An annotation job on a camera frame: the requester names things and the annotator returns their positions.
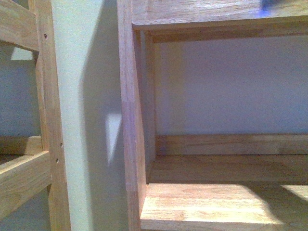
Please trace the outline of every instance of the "wooden frame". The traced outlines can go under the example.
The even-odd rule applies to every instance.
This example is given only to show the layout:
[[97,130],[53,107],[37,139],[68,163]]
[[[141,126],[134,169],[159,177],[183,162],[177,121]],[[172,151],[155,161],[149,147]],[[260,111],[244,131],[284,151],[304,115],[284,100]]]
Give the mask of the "wooden frame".
[[[176,218],[172,220],[166,216],[169,215],[168,211],[163,211],[157,219],[151,219],[151,216],[147,214],[153,212],[151,211],[153,204],[149,203],[149,200],[153,198],[153,193],[159,191],[155,187],[151,189],[150,185],[148,186],[149,198],[147,197],[145,169],[148,178],[151,168],[149,160],[155,159],[156,155],[151,149],[154,142],[153,137],[156,137],[158,154],[188,154],[191,150],[196,151],[196,147],[190,146],[193,143],[197,144],[199,154],[205,154],[205,147],[208,151],[215,148],[227,150],[227,154],[234,154],[234,150],[241,150],[243,154],[251,154],[257,148],[264,154],[296,154],[293,157],[289,155],[289,158],[291,163],[299,164],[300,162],[295,159],[298,154],[307,154],[308,135],[243,135],[243,137],[224,137],[222,143],[217,140],[217,137],[209,136],[194,136],[193,138],[192,136],[156,136],[155,120],[153,120],[155,117],[154,43],[307,35],[308,2],[305,0],[273,2],[266,0],[215,0],[210,2],[203,0],[118,0],[117,6],[129,230],[212,230],[213,227],[202,226],[202,222],[195,222],[195,225],[181,222],[183,219],[181,216],[177,221]],[[145,77],[141,76],[140,72],[140,33],[145,34],[147,62]],[[254,142],[251,136],[261,138],[262,141]],[[146,201],[147,209],[143,207],[144,201]],[[237,230],[239,226],[230,225],[228,227]],[[276,225],[242,226],[241,228],[243,230],[248,228],[276,230]]]
[[51,1],[0,0],[0,13],[1,44],[35,52],[41,122],[41,137],[0,138],[0,219],[48,187],[51,230],[70,231]]

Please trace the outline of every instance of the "shelf board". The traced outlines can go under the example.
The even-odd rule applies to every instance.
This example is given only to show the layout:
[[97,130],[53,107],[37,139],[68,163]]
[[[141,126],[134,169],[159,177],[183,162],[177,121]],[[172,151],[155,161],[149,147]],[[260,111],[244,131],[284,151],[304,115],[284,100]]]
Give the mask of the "shelf board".
[[280,231],[308,226],[308,156],[157,156],[144,230]]
[[0,220],[49,184],[49,152],[36,155],[0,155]]
[[0,155],[35,155],[42,151],[40,136],[0,136]]
[[307,0],[133,0],[135,29],[307,21]]

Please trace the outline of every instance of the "wooden shelf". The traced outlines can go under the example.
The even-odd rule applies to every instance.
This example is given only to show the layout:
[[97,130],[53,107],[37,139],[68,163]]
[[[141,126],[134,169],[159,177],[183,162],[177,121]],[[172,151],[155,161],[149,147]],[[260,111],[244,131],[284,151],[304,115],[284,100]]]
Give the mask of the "wooden shelf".
[[135,30],[153,42],[308,34],[306,0],[133,0]]
[[144,230],[277,231],[308,226],[308,156],[158,155]]
[[49,152],[0,155],[0,220],[49,184]]
[[306,0],[133,0],[132,23],[142,30],[306,21]]

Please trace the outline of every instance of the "white wall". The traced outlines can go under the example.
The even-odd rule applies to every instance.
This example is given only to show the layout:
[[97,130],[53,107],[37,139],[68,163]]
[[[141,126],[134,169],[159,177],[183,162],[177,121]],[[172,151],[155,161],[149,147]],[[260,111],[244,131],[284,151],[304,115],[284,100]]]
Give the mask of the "white wall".
[[308,132],[308,37],[156,45],[158,134]]
[[115,0],[53,0],[73,231],[128,230]]

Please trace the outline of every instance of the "wooden plank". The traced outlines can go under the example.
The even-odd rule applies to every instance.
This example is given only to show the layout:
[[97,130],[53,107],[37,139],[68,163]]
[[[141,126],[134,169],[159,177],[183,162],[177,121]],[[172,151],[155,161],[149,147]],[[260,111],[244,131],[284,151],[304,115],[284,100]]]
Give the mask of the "wooden plank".
[[305,155],[158,155],[141,227],[170,231],[306,227],[307,169]]
[[306,183],[307,155],[158,155],[150,183]]
[[144,130],[145,170],[150,172],[155,160],[155,62],[154,43],[150,33],[145,33],[146,73],[141,81],[141,110]]
[[162,155],[308,154],[307,134],[157,136]]
[[0,155],[34,155],[42,150],[40,136],[0,137]]
[[128,229],[140,231],[146,194],[141,116],[141,38],[131,25],[131,0],[117,1]]
[[175,29],[307,21],[306,0],[133,0],[135,29]]
[[36,17],[12,0],[0,0],[0,41],[39,51]]
[[155,43],[299,36],[308,34],[308,22],[157,30],[151,34]]
[[51,183],[50,155],[15,156],[0,166],[0,219],[39,193]]
[[43,149],[51,155],[52,182],[48,187],[51,229],[70,231],[51,1],[29,0],[29,8],[36,14],[39,35],[36,75],[42,143]]

